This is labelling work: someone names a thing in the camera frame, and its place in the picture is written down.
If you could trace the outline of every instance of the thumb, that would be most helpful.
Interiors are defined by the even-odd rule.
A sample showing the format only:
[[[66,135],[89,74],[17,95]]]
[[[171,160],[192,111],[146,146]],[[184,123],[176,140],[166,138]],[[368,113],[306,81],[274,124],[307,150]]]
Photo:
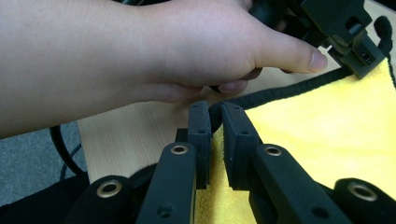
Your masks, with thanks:
[[[327,57],[306,42],[269,28],[264,35],[272,41],[261,41],[261,57],[256,66],[277,67],[295,73],[316,73],[326,68]]]

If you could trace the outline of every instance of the forearm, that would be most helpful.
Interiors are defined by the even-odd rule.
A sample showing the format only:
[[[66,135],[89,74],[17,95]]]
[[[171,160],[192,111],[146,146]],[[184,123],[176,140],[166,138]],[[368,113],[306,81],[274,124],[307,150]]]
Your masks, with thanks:
[[[31,3],[1,3],[0,137],[150,98],[156,35],[137,10],[96,0]]]

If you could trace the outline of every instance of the wooden table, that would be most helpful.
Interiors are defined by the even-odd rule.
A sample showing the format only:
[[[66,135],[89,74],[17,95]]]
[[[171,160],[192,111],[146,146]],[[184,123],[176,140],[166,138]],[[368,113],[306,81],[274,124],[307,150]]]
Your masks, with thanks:
[[[366,10],[373,20],[388,16],[396,28],[394,11],[366,0]],[[379,41],[373,25],[367,28],[375,43]],[[395,50],[391,53],[395,66]],[[338,65],[329,56],[327,71]],[[243,94],[273,87],[287,86],[313,75],[287,75],[275,68],[264,68],[262,74],[250,81]],[[163,148],[174,142],[177,128],[186,128],[188,107],[193,102],[207,100],[210,104],[223,100],[224,94],[205,89],[201,95],[180,104],[139,103],[112,110],[78,121],[90,181],[106,175],[131,176],[141,168],[157,162]]]

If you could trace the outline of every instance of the screw hole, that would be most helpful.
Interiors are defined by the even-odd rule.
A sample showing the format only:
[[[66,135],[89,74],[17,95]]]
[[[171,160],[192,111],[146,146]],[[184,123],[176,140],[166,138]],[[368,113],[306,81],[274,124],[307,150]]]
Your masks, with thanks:
[[[279,148],[276,147],[267,147],[265,149],[265,152],[270,155],[270,156],[280,156],[282,155],[282,151],[279,150]]]
[[[121,182],[113,179],[102,183],[96,191],[96,194],[101,198],[110,198],[118,194],[121,188]]]
[[[174,154],[177,154],[177,155],[184,154],[187,151],[188,151],[188,148],[184,147],[184,146],[175,146],[175,147],[172,147],[172,149],[171,149],[171,152]]]
[[[326,211],[326,209],[318,206],[314,206],[311,208],[312,214],[314,214],[315,217],[321,218],[321,219],[328,219],[330,217],[329,212]]]
[[[174,213],[174,210],[175,210],[175,208],[172,204],[170,204],[170,203],[162,204],[157,209],[157,216],[162,217],[162,218],[171,217]]]
[[[363,53],[363,54],[361,55],[361,57],[362,57],[363,60],[364,60],[365,62],[367,62],[367,63],[372,63],[372,62],[373,62],[373,60],[372,60],[372,55],[371,55],[370,53]]]
[[[347,188],[353,195],[367,202],[373,202],[378,198],[374,191],[364,185],[350,183]]]

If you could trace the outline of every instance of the black plastic part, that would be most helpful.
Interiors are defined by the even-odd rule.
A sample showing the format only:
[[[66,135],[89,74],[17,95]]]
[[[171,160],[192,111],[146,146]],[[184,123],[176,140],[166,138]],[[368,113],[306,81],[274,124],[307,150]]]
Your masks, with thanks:
[[[222,105],[224,128],[224,163],[230,187],[249,190],[249,157],[260,143],[260,137],[245,110],[230,103]]]
[[[276,208],[276,223],[351,223],[285,148],[260,145],[252,160]]]
[[[196,188],[206,189],[209,184],[211,125],[207,102],[200,101],[190,106],[187,142],[197,150]]]
[[[192,223],[195,206],[195,147],[168,145],[160,157],[136,223]]]
[[[250,203],[251,210],[257,223],[276,223],[276,208],[271,202],[271,198],[268,195],[268,192],[262,185],[258,172],[259,171],[255,170],[252,167],[251,169],[249,169],[249,172],[247,174],[250,184],[248,201]]]
[[[73,161],[72,157],[69,154],[69,151],[66,148],[66,145],[64,144],[64,139],[62,138],[61,133],[61,126],[58,125],[49,128],[49,134],[52,139],[53,145],[55,145],[56,150],[58,151],[59,155],[61,156],[67,167],[69,167],[69,169],[75,175],[81,175],[82,173],[84,173]]]
[[[134,210],[132,194],[131,181],[126,177],[108,175],[98,179],[78,198],[64,223],[127,223]]]
[[[363,5],[364,0],[304,0],[290,1],[288,7],[301,24],[299,33],[304,28],[304,35],[296,37],[315,47],[331,44],[330,55],[363,78],[385,58],[367,35],[372,19]]]
[[[396,202],[366,181],[356,178],[338,180],[332,199],[354,223],[396,223]]]

